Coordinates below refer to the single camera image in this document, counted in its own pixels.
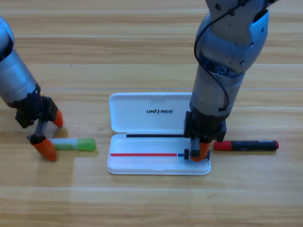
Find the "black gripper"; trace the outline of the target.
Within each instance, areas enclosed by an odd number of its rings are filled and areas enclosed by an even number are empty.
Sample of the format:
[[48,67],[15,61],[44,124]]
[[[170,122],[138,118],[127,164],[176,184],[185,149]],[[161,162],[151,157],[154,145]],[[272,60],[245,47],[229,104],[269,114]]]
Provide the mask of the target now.
[[184,121],[185,138],[190,138],[190,149],[184,149],[184,159],[199,162],[204,160],[213,140],[222,142],[226,134],[227,115],[214,116],[199,111],[187,111]]
[[17,109],[15,119],[22,128],[27,128],[33,125],[35,120],[38,120],[35,133],[28,136],[27,139],[42,157],[49,161],[56,161],[55,146],[44,136],[48,121],[59,128],[63,126],[62,112],[54,101],[48,96],[40,95],[40,92],[35,90],[28,93],[24,99],[15,101],[14,106]]

